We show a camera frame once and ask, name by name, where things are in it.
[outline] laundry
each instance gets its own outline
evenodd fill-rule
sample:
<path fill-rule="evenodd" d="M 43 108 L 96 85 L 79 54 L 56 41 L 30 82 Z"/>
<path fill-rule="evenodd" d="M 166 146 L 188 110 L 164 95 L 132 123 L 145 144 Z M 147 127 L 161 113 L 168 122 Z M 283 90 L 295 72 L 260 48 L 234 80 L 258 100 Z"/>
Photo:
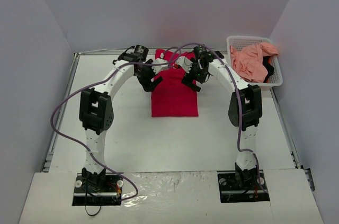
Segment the laundry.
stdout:
<path fill-rule="evenodd" d="M 160 58 L 164 51 L 163 49 L 157 49 L 155 58 Z M 172 52 L 167 52 L 163 59 L 168 61 L 172 54 Z M 186 52 L 182 55 L 187 58 L 194 57 L 193 53 Z M 169 69 L 157 75 L 157 77 L 162 76 L 163 81 L 151 94 L 152 117 L 198 116 L 197 93 L 181 83 L 184 74 L 185 71 L 183 69 Z"/>
<path fill-rule="evenodd" d="M 231 46 L 230 53 L 233 70 L 244 80 L 256 83 L 267 82 L 273 75 L 270 59 L 279 55 L 277 48 L 268 42 L 252 44 L 241 51 Z"/>

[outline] purple cable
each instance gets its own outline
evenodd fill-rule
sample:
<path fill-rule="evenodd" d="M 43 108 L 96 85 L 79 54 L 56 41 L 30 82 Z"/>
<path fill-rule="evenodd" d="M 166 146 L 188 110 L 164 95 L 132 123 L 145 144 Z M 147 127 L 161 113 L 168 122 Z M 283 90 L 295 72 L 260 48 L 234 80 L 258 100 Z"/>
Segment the purple cable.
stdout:
<path fill-rule="evenodd" d="M 239 152 L 249 152 L 251 154 L 253 154 L 254 158 L 255 158 L 255 162 L 256 162 L 256 167 L 257 167 L 257 175 L 258 175 L 258 179 L 259 179 L 259 186 L 260 186 L 260 189 L 264 192 L 264 193 L 268 193 L 267 190 L 265 190 L 263 188 L 263 186 L 261 185 L 261 182 L 260 182 L 260 168 L 259 168 L 259 160 L 258 160 L 258 157 L 256 155 L 255 152 L 253 152 L 253 150 L 251 149 L 248 149 L 248 148 L 244 148 L 244 149 L 241 149 L 240 148 L 240 140 L 241 140 L 241 135 L 242 135 L 242 125 L 243 125 L 243 109 L 242 109 L 242 102 L 241 102 L 241 99 L 240 99 L 240 93 L 239 93 L 239 89 L 237 87 L 237 84 L 236 84 L 236 81 L 232 75 L 232 72 L 230 71 L 230 69 L 228 68 L 228 66 L 226 65 L 225 66 L 225 63 L 224 61 L 209 47 L 207 47 L 206 45 L 204 44 L 199 44 L 199 43 L 195 43 L 195 42 L 191 42 L 191 43 L 188 43 L 188 44 L 185 44 L 185 45 L 182 45 L 181 47 L 177 48 L 173 54 L 177 53 L 178 50 L 181 50 L 182 48 L 186 47 L 186 46 L 190 46 L 190 45 L 199 45 L 199 46 L 204 46 L 206 49 L 208 49 L 209 51 L 211 51 L 213 53 L 213 55 L 220 61 L 220 63 L 222 65 L 224 65 L 224 67 L 226 68 L 231 80 L 232 80 L 232 83 L 233 83 L 233 86 L 234 86 L 234 90 L 235 90 L 235 93 L 237 95 L 237 100 L 238 100 L 238 107 L 239 107 L 239 130 L 238 130 L 238 139 L 237 139 L 237 148 L 238 148 L 238 151 Z"/>
<path fill-rule="evenodd" d="M 168 48 L 167 50 L 165 50 L 165 53 L 168 52 L 169 50 L 173 49 L 173 48 L 177 48 L 177 47 L 171 47 L 171 48 Z M 163 64 L 156 64 L 156 65 L 152 65 L 152 64 L 143 64 L 143 63 L 141 63 L 141 62 L 129 62 L 129 63 L 126 63 L 126 64 L 123 64 L 123 65 L 119 66 L 119 69 L 121 69 L 121 68 L 123 68 L 123 67 L 125 67 L 125 66 L 127 66 L 127 65 L 160 66 L 160 65 L 168 65 L 168 64 L 170 64 L 170 62 L 166 62 L 166 63 L 163 63 Z M 118 71 L 119 71 L 118 69 L 115 70 L 115 71 L 114 71 L 107 79 L 105 79 L 105 80 L 102 80 L 102 81 L 100 81 L 100 82 L 93 83 L 93 84 L 91 84 L 91 85 L 87 85 L 87 86 L 85 86 L 85 87 L 83 87 L 83 88 L 81 88 L 81 89 L 76 90 L 76 91 L 73 92 L 72 94 L 68 95 L 68 96 L 67 96 L 67 97 L 66 97 L 66 98 L 65 98 L 65 99 L 64 99 L 64 100 L 63 100 L 63 101 L 62 101 L 62 102 L 61 102 L 61 103 L 53 110 L 52 115 L 51 115 L 51 118 L 50 118 L 50 124 L 51 124 L 51 126 L 52 126 L 52 128 L 53 128 L 53 131 L 55 131 L 56 134 L 59 134 L 60 136 L 63 136 L 63 137 L 65 137 L 65 138 L 67 138 L 67 139 L 70 139 L 70 140 L 72 140 L 72 141 L 74 141 L 74 142 L 76 142 L 76 143 L 82 145 L 82 146 L 90 153 L 91 158 L 92 158 L 96 163 L 98 163 L 98 165 L 100 165 L 100 166 L 102 166 L 103 168 L 107 169 L 107 170 L 110 171 L 111 173 L 120 176 L 122 179 L 125 179 L 127 182 L 129 182 L 129 183 L 134 187 L 134 189 L 136 190 L 136 193 L 135 193 L 134 195 L 129 196 L 129 197 L 124 198 L 124 199 L 121 199 L 121 200 L 117 200 L 117 201 L 124 201 L 124 200 L 128 200 L 128 199 L 132 199 L 132 198 L 136 197 L 136 196 L 139 194 L 138 188 L 137 188 L 137 186 L 134 184 L 134 182 L 132 182 L 129 178 L 125 177 L 124 175 L 119 174 L 118 172 L 114 171 L 113 169 L 111 169 L 111 168 L 107 167 L 106 165 L 102 164 L 100 161 L 98 161 L 98 160 L 94 157 L 94 155 L 91 153 L 91 149 L 90 149 L 87 145 L 85 145 L 84 143 L 82 143 L 82 142 L 81 142 L 80 140 L 78 140 L 78 139 L 75 139 L 75 138 L 73 138 L 73 137 L 71 137 L 71 136 L 68 136 L 68 135 L 62 133 L 61 131 L 59 131 L 59 130 L 56 128 L 56 126 L 55 126 L 55 124 L 54 124 L 54 118 L 55 118 L 56 113 L 57 113 L 58 110 L 62 107 L 62 105 L 64 105 L 70 98 L 72 98 L 72 97 L 75 96 L 76 94 L 82 92 L 83 90 L 86 90 L 87 88 L 91 88 L 91 87 L 94 87 L 94 86 L 96 86 L 96 85 L 100 85 L 100 84 L 106 83 L 108 80 L 110 80 L 112 77 L 114 77 L 115 74 L 116 74 Z"/>

